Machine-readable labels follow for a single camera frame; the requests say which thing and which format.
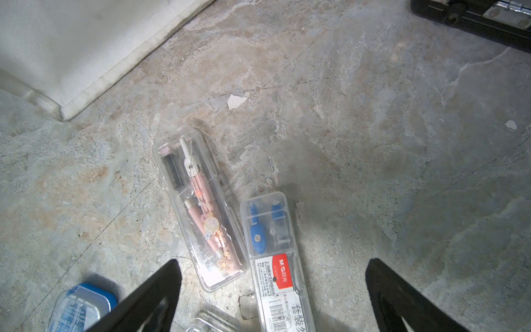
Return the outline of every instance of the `clear plastic box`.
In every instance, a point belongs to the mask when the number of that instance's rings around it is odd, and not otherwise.
[[[240,205],[262,331],[315,331],[286,195]]]
[[[86,331],[115,306],[114,295],[90,284],[76,285],[57,298],[46,331]]]
[[[186,332],[236,332],[236,326],[212,312],[200,311]]]
[[[157,140],[153,154],[203,289],[244,275],[241,231],[199,132],[181,126]]]

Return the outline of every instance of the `white paint chip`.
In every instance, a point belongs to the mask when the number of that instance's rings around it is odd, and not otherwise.
[[[241,104],[243,104],[244,101],[247,100],[247,97],[238,97],[234,96],[232,93],[230,94],[229,99],[227,100],[227,106],[230,109],[238,108]]]
[[[509,129],[516,130],[516,123],[513,120],[505,122],[505,126]]]

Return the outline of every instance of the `red label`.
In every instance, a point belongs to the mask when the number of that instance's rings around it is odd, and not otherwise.
[[[279,290],[293,287],[292,273],[289,270],[288,256],[285,253],[273,256],[273,276],[277,279]]]

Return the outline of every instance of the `blue plastic container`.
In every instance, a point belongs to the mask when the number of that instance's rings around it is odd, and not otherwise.
[[[55,302],[47,332],[83,332],[116,306],[116,298],[90,284],[64,291]]]

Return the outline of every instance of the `barcode sticker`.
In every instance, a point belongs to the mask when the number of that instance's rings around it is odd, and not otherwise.
[[[257,259],[255,267],[267,332],[306,332],[286,254]]]

